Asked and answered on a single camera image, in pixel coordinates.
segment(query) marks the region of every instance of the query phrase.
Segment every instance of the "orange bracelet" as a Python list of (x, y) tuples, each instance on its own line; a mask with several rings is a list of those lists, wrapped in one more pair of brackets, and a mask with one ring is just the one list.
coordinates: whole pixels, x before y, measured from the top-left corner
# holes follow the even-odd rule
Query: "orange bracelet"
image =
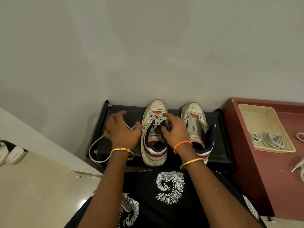
[(191, 144), (191, 146), (192, 146), (192, 142), (190, 142), (190, 141), (183, 141), (183, 142), (180, 142), (179, 144), (177, 144), (177, 145), (174, 147), (173, 153), (176, 154), (176, 152), (175, 152), (176, 148), (177, 148), (180, 144), (185, 143), (185, 142), (189, 142), (189, 143)]

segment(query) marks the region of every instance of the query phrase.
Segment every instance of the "cream plastic tray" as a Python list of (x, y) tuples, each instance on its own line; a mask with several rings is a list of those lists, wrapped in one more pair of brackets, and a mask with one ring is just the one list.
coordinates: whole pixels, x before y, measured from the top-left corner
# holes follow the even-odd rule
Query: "cream plastic tray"
[(293, 153), (295, 147), (284, 130), (274, 108), (258, 105), (238, 105), (245, 121), (248, 132), (257, 132), (265, 134), (268, 130), (271, 133), (279, 133), (283, 136), (285, 148), (272, 149), (266, 146), (254, 146), (256, 150), (273, 152), (273, 153)]

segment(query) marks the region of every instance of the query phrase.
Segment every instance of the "red wooden box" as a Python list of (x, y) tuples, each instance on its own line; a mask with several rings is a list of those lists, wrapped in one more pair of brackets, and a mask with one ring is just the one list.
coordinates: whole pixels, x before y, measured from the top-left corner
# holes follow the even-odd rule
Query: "red wooden box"
[[(290, 137), (295, 153), (270, 153), (255, 150), (238, 104), (268, 106), (275, 109)], [(231, 98), (222, 109), (230, 136), (237, 171), (233, 181), (264, 216), (304, 221), (304, 183), (300, 170), (291, 170), (304, 157), (304, 104)]]

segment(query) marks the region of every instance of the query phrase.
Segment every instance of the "bangle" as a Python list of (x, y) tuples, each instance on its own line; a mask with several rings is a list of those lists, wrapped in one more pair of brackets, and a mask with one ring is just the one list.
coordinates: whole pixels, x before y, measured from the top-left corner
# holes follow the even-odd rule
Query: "bangle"
[(191, 146), (192, 146), (192, 142), (190, 142), (190, 141), (183, 141), (183, 142), (180, 142), (179, 144), (177, 144), (177, 145), (174, 147), (173, 153), (176, 154), (176, 152), (175, 152), (176, 148), (177, 148), (180, 144), (182, 144), (182, 143), (184, 143), (184, 142), (188, 142), (188, 143), (190, 143)]
[(205, 161), (205, 159), (202, 158), (202, 157), (196, 158), (196, 159), (190, 160), (190, 161), (188, 161), (188, 162), (185, 162), (185, 163), (182, 164), (179, 168), (180, 168), (181, 170), (184, 170), (186, 165), (190, 164), (191, 162), (195, 162), (195, 161), (199, 161), (199, 160)]
[(130, 160), (132, 160), (133, 158), (134, 158), (134, 153), (131, 151), (131, 150), (129, 150), (129, 149), (127, 149), (127, 148), (116, 148), (116, 149), (112, 149), (112, 151), (111, 151), (111, 153), (110, 153), (110, 156), (112, 155), (112, 153), (114, 152), (114, 151), (116, 151), (116, 150), (124, 150), (124, 151), (127, 151), (127, 152), (129, 152), (129, 153), (131, 153), (132, 154), (132, 157), (129, 157), (128, 159), (127, 159), (127, 161), (130, 161)]

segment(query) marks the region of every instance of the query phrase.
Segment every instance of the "clothing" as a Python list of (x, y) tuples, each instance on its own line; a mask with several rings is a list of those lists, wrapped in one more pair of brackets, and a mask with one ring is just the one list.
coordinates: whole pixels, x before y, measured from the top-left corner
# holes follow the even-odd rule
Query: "clothing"
[[(266, 227), (250, 201), (219, 172), (213, 171), (237, 200)], [(157, 169), (125, 173), (118, 227), (210, 227), (186, 170)], [(65, 226), (77, 227), (90, 197)]]

